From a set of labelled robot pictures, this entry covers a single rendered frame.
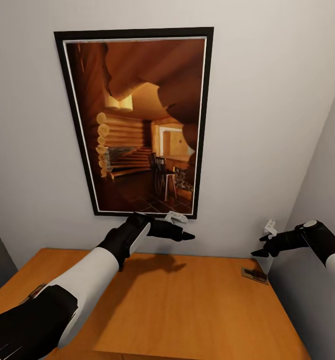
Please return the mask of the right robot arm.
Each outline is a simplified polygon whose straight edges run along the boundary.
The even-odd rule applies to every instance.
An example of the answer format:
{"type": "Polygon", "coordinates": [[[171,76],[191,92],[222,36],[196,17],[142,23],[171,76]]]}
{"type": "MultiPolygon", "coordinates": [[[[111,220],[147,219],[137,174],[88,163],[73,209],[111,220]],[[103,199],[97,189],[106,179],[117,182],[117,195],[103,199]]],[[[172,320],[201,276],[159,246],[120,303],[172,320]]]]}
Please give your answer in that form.
{"type": "Polygon", "coordinates": [[[268,258],[270,253],[275,258],[282,251],[310,247],[335,283],[335,236],[321,221],[311,220],[279,234],[274,225],[275,221],[269,219],[262,230],[266,236],[259,239],[266,243],[263,249],[252,252],[253,256],[268,258]]]}

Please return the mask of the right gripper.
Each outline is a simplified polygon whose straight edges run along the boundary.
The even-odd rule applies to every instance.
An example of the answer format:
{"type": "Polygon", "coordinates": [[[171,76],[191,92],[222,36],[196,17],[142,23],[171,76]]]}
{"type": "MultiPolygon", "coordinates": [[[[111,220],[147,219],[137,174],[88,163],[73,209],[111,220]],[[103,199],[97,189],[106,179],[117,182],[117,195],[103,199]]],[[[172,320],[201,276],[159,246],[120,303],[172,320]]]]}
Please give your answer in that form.
{"type": "Polygon", "coordinates": [[[292,244],[290,244],[288,238],[287,238],[287,232],[284,231],[283,233],[277,233],[276,236],[269,239],[269,234],[259,239],[261,242],[266,241],[266,243],[263,246],[263,249],[252,252],[251,254],[256,257],[269,257],[270,255],[275,258],[278,256],[279,252],[287,251],[287,250],[293,250],[297,247],[294,247],[292,244]]]}

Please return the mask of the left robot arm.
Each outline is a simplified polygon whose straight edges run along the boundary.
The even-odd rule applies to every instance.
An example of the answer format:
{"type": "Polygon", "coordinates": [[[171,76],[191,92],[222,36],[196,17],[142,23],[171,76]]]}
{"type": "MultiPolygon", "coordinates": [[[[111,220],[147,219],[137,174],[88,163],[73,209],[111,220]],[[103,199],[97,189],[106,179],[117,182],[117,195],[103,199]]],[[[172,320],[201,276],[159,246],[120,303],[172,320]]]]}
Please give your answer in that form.
{"type": "Polygon", "coordinates": [[[31,300],[0,314],[0,360],[44,360],[63,349],[83,328],[108,285],[147,236],[193,240],[174,221],[185,215],[169,211],[165,221],[133,212],[118,229],[82,260],[58,276],[31,300]]]}

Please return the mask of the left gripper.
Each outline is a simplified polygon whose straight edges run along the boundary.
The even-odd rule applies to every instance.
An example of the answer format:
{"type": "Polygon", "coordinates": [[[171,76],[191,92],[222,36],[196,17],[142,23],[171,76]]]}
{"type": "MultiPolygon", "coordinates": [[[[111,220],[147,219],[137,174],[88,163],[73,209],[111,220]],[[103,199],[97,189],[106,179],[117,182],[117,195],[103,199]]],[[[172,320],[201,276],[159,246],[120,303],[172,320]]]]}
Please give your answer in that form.
{"type": "Polygon", "coordinates": [[[176,242],[180,242],[182,240],[193,240],[195,239],[195,235],[192,235],[187,232],[183,232],[183,228],[179,227],[177,225],[172,224],[169,221],[161,221],[162,229],[161,233],[158,236],[159,238],[167,238],[167,239],[173,239],[176,242]]]}

